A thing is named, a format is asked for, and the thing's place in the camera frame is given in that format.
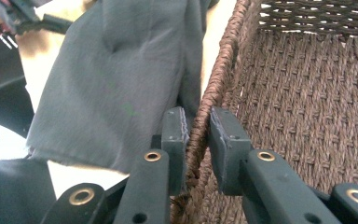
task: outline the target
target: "woven wicker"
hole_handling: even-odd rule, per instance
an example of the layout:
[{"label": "woven wicker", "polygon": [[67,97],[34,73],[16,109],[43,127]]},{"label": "woven wicker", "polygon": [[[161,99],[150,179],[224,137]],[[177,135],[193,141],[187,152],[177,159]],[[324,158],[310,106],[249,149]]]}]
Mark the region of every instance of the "woven wicker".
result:
[{"label": "woven wicker", "polygon": [[216,191],[205,141],[212,105],[235,113],[255,148],[278,152],[308,185],[358,183],[358,1],[264,3],[239,0],[220,42],[173,223],[245,222],[241,197]]}]

